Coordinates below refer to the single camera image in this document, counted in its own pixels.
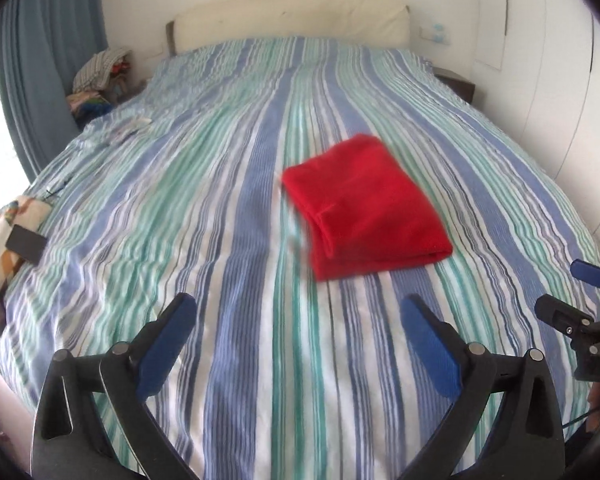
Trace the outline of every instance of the red blanket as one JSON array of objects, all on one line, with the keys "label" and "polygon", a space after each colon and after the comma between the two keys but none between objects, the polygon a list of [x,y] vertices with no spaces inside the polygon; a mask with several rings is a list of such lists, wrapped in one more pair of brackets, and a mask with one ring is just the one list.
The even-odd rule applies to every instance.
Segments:
[{"label": "red blanket", "polygon": [[309,224],[318,280],[422,266],[452,252],[435,209],[375,137],[358,134],[287,168],[282,183]]}]

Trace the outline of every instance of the brown bedside table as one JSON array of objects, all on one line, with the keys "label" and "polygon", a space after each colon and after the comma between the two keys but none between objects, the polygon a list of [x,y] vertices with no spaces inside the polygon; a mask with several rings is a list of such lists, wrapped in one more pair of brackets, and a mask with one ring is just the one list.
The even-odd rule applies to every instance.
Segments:
[{"label": "brown bedside table", "polygon": [[451,88],[460,98],[471,104],[474,100],[475,84],[446,68],[433,67],[434,75]]}]

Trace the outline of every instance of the blue gripper pad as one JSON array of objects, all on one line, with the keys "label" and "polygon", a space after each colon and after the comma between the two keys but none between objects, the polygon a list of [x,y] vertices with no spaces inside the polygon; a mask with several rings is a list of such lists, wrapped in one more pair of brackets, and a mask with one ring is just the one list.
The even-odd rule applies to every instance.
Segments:
[{"label": "blue gripper pad", "polygon": [[462,389],[460,367],[410,298],[400,303],[400,320],[436,390],[443,397],[456,399]]},{"label": "blue gripper pad", "polygon": [[196,324],[198,306],[191,296],[183,298],[171,318],[149,347],[138,366],[136,396],[140,402],[160,391],[180,351]]},{"label": "blue gripper pad", "polygon": [[582,260],[574,260],[570,270],[576,280],[600,288],[600,267]]}]

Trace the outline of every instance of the headboard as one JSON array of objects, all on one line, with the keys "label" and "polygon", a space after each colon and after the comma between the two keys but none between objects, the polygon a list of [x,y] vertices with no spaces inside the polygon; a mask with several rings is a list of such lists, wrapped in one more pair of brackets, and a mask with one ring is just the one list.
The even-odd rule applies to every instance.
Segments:
[{"label": "headboard", "polygon": [[401,0],[218,0],[167,24],[172,55],[227,40],[286,36],[406,48],[409,7]]}]

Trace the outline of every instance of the striped bedsheet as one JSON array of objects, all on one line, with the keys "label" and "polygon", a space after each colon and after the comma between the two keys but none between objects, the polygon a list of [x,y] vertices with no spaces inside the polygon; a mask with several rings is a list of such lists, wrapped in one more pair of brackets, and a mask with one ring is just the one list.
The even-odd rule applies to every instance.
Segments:
[{"label": "striped bedsheet", "polygon": [[[358,132],[382,139],[426,193],[454,254],[316,283],[280,175]],[[600,316],[600,294],[568,273],[574,258],[598,260],[595,244],[528,156],[406,50],[290,38],[175,57],[31,192],[54,193],[49,244],[8,291],[3,375],[33,409],[56,349],[103,352],[188,292],[197,326],[148,406],[201,477],[397,478],[448,407],[401,328],[410,293],[467,341],[541,348],[563,420],[585,411],[573,354],[532,309],[548,292]],[[460,467],[495,411],[492,399]]]}]

